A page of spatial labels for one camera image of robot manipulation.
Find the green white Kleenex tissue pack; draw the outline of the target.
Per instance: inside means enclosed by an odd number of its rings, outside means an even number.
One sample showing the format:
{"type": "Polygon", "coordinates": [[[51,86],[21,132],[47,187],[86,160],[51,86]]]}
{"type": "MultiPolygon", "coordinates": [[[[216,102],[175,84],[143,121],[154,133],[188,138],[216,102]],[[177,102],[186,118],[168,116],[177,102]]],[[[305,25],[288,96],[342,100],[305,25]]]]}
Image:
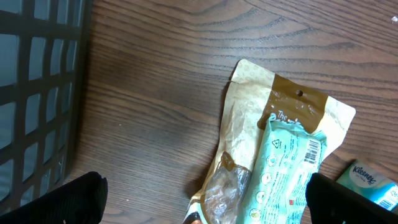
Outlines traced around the green white Kleenex tissue pack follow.
{"type": "Polygon", "coordinates": [[[397,183],[367,164],[355,160],[337,182],[397,214],[397,183]]]}

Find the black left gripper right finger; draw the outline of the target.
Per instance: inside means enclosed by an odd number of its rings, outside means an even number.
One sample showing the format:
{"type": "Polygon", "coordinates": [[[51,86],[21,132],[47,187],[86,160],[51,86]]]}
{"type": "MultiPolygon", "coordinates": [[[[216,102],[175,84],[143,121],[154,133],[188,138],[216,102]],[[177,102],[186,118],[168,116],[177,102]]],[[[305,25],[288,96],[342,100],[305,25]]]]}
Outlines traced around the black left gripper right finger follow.
{"type": "Polygon", "coordinates": [[[312,174],[305,193],[313,224],[397,224],[397,215],[323,174],[312,174]]]}

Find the brown snack packet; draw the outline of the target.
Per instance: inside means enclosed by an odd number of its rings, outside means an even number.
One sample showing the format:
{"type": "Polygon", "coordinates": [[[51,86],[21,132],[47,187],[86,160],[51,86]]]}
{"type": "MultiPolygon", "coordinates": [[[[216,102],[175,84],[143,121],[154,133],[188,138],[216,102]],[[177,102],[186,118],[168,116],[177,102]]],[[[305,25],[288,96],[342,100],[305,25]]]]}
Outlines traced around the brown snack packet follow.
{"type": "Polygon", "coordinates": [[[268,119],[323,132],[324,160],[342,144],[355,113],[331,96],[240,60],[226,92],[216,156],[190,199],[185,223],[237,223],[268,119]]]}

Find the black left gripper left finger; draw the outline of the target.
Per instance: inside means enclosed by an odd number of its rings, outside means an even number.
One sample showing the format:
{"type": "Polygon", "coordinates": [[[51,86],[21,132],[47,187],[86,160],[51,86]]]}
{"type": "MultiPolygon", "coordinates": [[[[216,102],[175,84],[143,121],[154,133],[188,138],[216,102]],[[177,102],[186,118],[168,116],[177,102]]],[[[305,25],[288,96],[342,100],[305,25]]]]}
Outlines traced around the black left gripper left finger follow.
{"type": "Polygon", "coordinates": [[[108,181],[89,172],[1,216],[1,224],[99,224],[108,196],[108,181]]]}

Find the teal snack packet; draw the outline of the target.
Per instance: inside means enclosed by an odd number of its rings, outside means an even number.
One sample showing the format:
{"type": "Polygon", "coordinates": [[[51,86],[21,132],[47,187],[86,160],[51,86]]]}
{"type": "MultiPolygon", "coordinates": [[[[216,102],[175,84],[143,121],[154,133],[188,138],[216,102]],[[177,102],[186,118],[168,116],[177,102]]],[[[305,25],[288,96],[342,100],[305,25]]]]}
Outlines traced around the teal snack packet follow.
{"type": "Polygon", "coordinates": [[[300,223],[305,192],[327,149],[323,132],[268,119],[237,223],[300,223]]]}

